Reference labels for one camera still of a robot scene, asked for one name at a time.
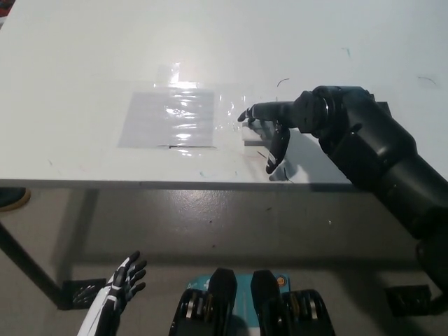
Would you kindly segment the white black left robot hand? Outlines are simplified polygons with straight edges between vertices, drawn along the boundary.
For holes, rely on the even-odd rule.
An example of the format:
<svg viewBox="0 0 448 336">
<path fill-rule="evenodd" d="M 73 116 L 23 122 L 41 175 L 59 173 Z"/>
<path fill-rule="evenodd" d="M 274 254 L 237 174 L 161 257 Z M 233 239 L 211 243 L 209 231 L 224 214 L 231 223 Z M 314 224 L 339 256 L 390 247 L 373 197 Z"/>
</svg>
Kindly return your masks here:
<svg viewBox="0 0 448 336">
<path fill-rule="evenodd" d="M 115 270 L 96 295 L 78 331 L 78 336 L 114 336 L 120 317 L 132 298 L 146 287 L 147 261 L 136 251 Z"/>
</svg>

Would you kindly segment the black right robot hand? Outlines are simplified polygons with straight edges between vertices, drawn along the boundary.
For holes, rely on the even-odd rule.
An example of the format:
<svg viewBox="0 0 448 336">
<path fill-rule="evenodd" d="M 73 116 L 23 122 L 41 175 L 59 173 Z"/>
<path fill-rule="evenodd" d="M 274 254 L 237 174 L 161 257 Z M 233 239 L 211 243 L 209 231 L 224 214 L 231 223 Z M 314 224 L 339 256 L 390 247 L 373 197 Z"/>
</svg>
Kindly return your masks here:
<svg viewBox="0 0 448 336">
<path fill-rule="evenodd" d="M 304 91 L 295 101 L 262 102 L 248 107 L 238 117 L 239 122 L 249 124 L 271 122 L 274 127 L 266 172 L 272 174 L 284 160 L 291 137 L 291 129 L 311 134 L 319 129 L 328 114 L 324 98 L 311 91 Z"/>
</svg>

